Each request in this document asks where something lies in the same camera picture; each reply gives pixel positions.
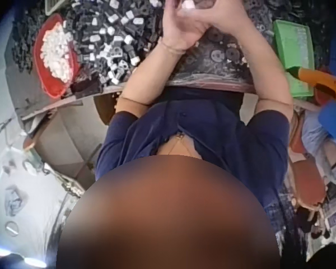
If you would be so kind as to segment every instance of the workbench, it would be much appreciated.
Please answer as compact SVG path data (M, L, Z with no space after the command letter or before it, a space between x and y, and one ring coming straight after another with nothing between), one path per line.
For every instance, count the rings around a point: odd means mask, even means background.
M281 8L274 9L274 6L271 5L268 8L267 4L264 4L259 8L249 10L248 14L254 21L257 28L262 31L262 34L270 43L273 42L273 20L279 18L304 23L302 17L311 17L310 15L299 15L299 18L296 17L296 14L290 15L288 12L281 10ZM316 24L320 27L321 21L316 22ZM320 66L325 62L328 62L328 55L326 55L328 53L328 49L321 45L322 41L320 28L316 28L316 31L311 29L311 32L313 39L316 40L315 37L318 39L315 47L319 53L315 56L315 58L316 65ZM233 46L234 48L236 45L237 41L235 38L228 35L221 36L217 33L216 29L211 28L199 42L199 45L194 47L182 58L175 75L172 76L168 84L173 86L190 86L212 90L230 90L244 93L255 93L248 65L246 62L242 61L243 55L240 55L239 61L228 62L228 64L226 63L226 60L224 62L220 62L219 57L217 58L216 55L213 55L219 50L223 53L228 53L230 46ZM83 98L119 92L122 91L122 88L124 87L124 83L122 83L118 86L104 87L99 93L83 93L79 96L68 93L61 99L52 99L43 91L35 68L30 74L26 71L23 73L19 72L11 55L11 49L13 46L14 41L11 36L5 53L7 65L6 76L13 105L16 109L18 117L21 118L22 121L28 120L43 112L73 104ZM310 110L318 109L317 106L302 100L296 100L296 105Z

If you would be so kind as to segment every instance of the short sleeve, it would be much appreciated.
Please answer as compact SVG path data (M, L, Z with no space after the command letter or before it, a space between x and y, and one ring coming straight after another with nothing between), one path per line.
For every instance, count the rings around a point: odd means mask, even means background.
M126 134L136 120L137 117L129 112L113 116L96 163L96 180L118 166Z
M246 164L246 184L263 206L270 204L282 187L288 165L290 124L280 112L256 114L241 140Z

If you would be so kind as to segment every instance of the navy blue shirt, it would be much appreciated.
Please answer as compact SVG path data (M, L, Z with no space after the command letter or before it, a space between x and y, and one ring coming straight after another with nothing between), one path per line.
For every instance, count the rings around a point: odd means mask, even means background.
M100 152L96 179L119 165L155 155L172 135L194 140L202 159L230 172L266 206L280 189L288 164L290 125L280 112L255 115L246 126L223 104L212 100L158 103L137 119L128 112L113 116Z

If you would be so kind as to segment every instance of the green plastic bin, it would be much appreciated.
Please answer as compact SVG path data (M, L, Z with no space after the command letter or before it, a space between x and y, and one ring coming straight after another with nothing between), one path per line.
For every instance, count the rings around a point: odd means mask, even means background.
M279 58L285 69L294 66L315 69L314 47L310 28L289 21L276 20L274 33ZM286 73L293 97L314 95L314 89Z

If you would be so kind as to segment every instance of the orange handle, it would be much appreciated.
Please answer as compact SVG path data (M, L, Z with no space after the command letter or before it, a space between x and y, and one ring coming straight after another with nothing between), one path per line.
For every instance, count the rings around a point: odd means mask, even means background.
M313 87L318 84L324 85L336 93L336 77L330 74L300 67L298 71L298 79L307 82Z

